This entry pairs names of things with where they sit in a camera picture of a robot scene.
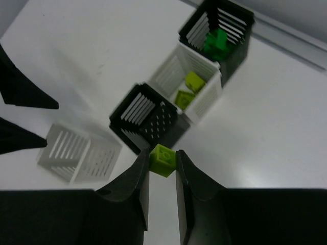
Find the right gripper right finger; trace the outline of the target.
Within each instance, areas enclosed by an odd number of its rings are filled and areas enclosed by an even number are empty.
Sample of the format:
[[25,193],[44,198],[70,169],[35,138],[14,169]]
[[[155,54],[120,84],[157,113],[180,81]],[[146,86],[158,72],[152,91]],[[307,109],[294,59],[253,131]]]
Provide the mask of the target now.
[[176,153],[176,190],[181,244],[225,244],[224,187],[201,171],[185,151]]

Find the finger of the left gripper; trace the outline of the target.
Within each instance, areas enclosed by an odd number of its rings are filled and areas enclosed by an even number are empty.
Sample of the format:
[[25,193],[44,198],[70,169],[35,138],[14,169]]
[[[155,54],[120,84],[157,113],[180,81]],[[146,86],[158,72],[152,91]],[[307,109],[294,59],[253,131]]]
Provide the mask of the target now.
[[44,148],[47,144],[46,139],[1,118],[1,154]]
[[10,60],[1,48],[1,96],[7,105],[59,109],[59,103],[38,88]]

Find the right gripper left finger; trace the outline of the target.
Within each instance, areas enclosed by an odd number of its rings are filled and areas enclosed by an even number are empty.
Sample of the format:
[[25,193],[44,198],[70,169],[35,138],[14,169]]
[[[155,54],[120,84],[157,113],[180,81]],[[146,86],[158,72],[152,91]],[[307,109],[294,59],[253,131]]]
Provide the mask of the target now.
[[148,230],[149,216],[149,165],[149,150],[145,149],[127,170],[97,190],[98,194],[114,203],[130,200],[145,231]]

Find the small lime cube lego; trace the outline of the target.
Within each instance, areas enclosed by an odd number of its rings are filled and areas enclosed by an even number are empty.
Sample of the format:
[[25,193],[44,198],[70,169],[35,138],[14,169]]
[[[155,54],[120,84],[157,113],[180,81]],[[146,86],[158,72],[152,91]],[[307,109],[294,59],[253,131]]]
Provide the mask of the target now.
[[158,144],[149,154],[149,170],[167,178],[176,170],[176,152]]

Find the lime green printed lego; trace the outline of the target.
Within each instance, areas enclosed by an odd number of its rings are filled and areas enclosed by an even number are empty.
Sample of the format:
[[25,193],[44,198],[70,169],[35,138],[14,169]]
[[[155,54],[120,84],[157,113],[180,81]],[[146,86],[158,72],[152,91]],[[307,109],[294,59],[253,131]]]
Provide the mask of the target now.
[[195,97],[196,95],[193,93],[179,90],[175,98],[174,104],[178,106],[181,110],[185,110]]

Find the green lego brick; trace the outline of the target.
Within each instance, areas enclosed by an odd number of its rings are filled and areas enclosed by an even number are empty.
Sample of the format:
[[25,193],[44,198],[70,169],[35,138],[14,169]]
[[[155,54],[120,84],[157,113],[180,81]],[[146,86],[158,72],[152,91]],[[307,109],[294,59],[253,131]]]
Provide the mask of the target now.
[[219,28],[207,34],[203,52],[214,61],[221,61],[229,55],[234,44],[228,40],[227,33]]

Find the near black slatted container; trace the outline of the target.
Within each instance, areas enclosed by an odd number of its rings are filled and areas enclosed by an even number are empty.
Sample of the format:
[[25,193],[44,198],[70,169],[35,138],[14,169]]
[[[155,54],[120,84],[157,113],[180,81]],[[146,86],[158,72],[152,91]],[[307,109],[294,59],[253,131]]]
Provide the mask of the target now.
[[172,148],[190,127],[186,116],[146,83],[135,84],[109,119],[109,127],[137,155],[157,144]]

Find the black slatted container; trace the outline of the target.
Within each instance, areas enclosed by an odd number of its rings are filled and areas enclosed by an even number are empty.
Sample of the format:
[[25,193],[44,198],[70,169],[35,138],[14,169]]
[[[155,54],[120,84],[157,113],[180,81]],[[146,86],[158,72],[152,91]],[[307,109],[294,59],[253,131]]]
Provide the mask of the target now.
[[172,148],[190,127],[186,116],[146,83],[135,84],[109,119],[109,127],[137,155],[157,144]]
[[254,13],[231,1],[203,1],[179,31],[179,41],[220,65],[225,86],[247,57]]

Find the near white slatted container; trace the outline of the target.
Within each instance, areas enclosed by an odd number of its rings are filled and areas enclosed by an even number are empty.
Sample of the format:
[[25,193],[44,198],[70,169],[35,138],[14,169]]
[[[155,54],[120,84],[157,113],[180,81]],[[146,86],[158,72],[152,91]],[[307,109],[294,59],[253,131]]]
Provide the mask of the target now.
[[122,145],[96,125],[73,129],[53,124],[37,165],[68,184],[107,181]]

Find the white slatted container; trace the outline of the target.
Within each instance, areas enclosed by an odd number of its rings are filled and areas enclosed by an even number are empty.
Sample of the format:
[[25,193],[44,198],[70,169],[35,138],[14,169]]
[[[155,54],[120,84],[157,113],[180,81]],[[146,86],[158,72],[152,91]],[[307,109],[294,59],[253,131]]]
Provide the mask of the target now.
[[220,64],[179,43],[148,84],[198,124],[222,93]]
[[68,184],[107,181],[122,145],[96,125],[73,129],[53,124],[37,165]]

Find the far white slatted container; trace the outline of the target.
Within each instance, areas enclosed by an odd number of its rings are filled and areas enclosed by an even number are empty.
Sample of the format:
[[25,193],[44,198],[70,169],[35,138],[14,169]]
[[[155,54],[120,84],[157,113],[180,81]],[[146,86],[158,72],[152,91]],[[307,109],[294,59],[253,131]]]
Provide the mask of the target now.
[[222,93],[220,64],[179,43],[148,84],[198,124]]

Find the lime lego in container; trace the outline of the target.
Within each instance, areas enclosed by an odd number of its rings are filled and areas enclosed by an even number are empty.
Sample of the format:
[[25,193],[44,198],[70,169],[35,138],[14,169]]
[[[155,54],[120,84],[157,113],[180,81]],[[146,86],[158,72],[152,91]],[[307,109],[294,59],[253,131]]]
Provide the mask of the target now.
[[184,81],[186,87],[190,89],[194,94],[199,93],[206,84],[206,82],[193,71],[187,74]]

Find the far black slatted container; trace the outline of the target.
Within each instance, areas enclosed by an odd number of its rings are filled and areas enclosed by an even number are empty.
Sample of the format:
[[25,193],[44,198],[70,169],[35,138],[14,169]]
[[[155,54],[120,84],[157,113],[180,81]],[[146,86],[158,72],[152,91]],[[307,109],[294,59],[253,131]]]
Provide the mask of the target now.
[[225,86],[247,57],[254,13],[231,1],[203,1],[179,31],[179,41],[220,65]]

